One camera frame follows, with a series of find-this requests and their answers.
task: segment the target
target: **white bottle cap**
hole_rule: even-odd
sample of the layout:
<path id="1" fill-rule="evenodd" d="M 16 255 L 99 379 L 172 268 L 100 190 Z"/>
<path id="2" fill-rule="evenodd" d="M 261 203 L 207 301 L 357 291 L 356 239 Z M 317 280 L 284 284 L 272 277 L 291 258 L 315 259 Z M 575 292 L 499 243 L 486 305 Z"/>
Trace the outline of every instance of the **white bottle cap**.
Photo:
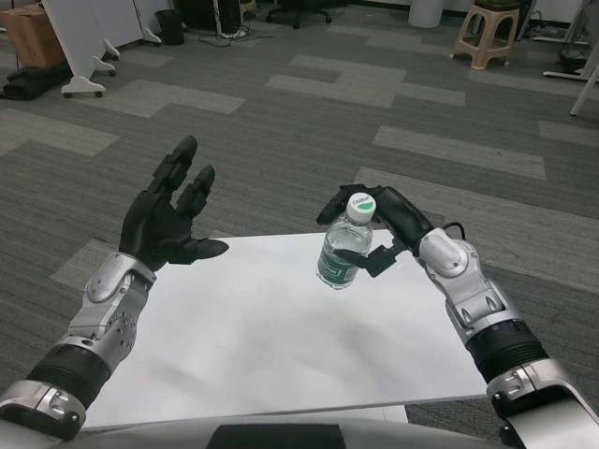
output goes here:
<path id="1" fill-rule="evenodd" d="M 368 194 L 353 194 L 347 202 L 345 213 L 352 222 L 367 224 L 376 211 L 376 201 Z"/>

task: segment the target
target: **robotic arm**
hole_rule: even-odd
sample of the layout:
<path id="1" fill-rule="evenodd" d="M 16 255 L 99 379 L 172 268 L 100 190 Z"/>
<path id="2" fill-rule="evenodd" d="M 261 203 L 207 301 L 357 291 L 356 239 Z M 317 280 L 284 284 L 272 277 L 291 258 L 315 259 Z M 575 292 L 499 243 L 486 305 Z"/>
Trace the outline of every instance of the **robotic arm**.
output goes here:
<path id="1" fill-rule="evenodd" d="M 188 265 L 228 249 L 222 241 L 191 237 L 192 221 L 204 209 L 214 181 L 212 167 L 202 169 L 185 187 L 176 208 L 170 204 L 196 150 L 197 141 L 190 136 L 164 158 L 126 214 L 119 252 L 109 255 L 85 286 L 82 307 L 66 334 L 26 380 L 0 396 L 0 447 L 56 442 L 40 434 L 74 438 L 86 410 L 133 349 L 154 273 L 167 262 Z M 15 445 L 5 446 L 10 435 Z"/>
<path id="2" fill-rule="evenodd" d="M 176 207 L 170 204 L 196 149 L 196 140 L 189 137 L 165 157 L 124 219 L 119 252 L 87 283 L 67 333 L 26 380 L 0 396 L 0 448 L 41 449 L 74 438 L 86 410 L 133 348 L 154 273 L 167 262 L 191 264 L 227 250 L 221 241 L 191 237 L 192 221 L 212 187 L 212 167 L 185 187 Z M 388 187 L 343 186 L 318 222 L 331 223 L 358 192 L 375 197 L 375 219 L 389 229 L 393 244 L 367 257 L 345 250 L 338 254 L 376 277 L 395 263 L 397 254 L 412 252 L 446 296 L 449 317 L 488 384 L 495 411 L 505 420 L 503 440 L 528 449 L 599 447 L 599 418 L 506 295 L 485 277 L 470 243 L 435 229 Z"/>
<path id="3" fill-rule="evenodd" d="M 447 313 L 476 367 L 487 395 L 505 420 L 502 441 L 528 449 L 599 447 L 599 418 L 580 390 L 522 320 L 505 293 L 487 279 L 473 245 L 433 228 L 405 197 L 389 187 L 345 185 L 323 209 L 318 222 L 331 223 L 354 193 L 376 199 L 375 219 L 393 235 L 367 257 L 336 253 L 376 277 L 404 250 L 412 252 L 446 297 Z"/>

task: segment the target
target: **plastic water bottle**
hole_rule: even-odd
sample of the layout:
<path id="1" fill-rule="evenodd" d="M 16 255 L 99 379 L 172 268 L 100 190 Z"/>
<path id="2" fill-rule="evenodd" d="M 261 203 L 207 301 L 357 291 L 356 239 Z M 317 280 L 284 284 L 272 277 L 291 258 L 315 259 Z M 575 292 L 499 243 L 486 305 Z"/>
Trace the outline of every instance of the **plastic water bottle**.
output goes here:
<path id="1" fill-rule="evenodd" d="M 373 243 L 371 219 L 375 210 L 374 198 L 354 194 L 347 202 L 345 214 L 330 226 L 316 269 L 316 276 L 326 285 L 341 290 L 356 278 L 359 268 L 335 254 L 335 250 L 368 254 Z"/>

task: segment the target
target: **black rubber joint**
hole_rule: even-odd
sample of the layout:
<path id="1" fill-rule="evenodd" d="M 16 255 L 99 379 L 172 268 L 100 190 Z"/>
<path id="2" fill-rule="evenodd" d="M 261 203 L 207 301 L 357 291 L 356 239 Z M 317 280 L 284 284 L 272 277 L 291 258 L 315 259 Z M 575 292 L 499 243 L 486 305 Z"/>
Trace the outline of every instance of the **black rubber joint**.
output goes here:
<path id="1" fill-rule="evenodd" d="M 498 375 L 522 365 L 548 358 L 541 342 L 523 321 L 505 321 L 478 332 L 466 349 L 487 384 Z"/>
<path id="2" fill-rule="evenodd" d="M 62 388 L 87 410 L 109 377 L 109 368 L 99 356 L 79 346 L 65 344 L 53 347 L 29 373 L 27 380 Z"/>

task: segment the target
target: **white trash bin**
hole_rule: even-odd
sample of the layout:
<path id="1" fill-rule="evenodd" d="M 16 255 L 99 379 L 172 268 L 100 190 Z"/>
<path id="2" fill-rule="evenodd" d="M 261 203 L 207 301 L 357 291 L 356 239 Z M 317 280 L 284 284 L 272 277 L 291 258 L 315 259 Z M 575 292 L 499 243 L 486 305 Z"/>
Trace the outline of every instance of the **white trash bin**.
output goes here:
<path id="1" fill-rule="evenodd" d="M 418 28 L 435 28 L 441 23 L 445 5 L 446 0 L 412 0 L 408 21 Z"/>

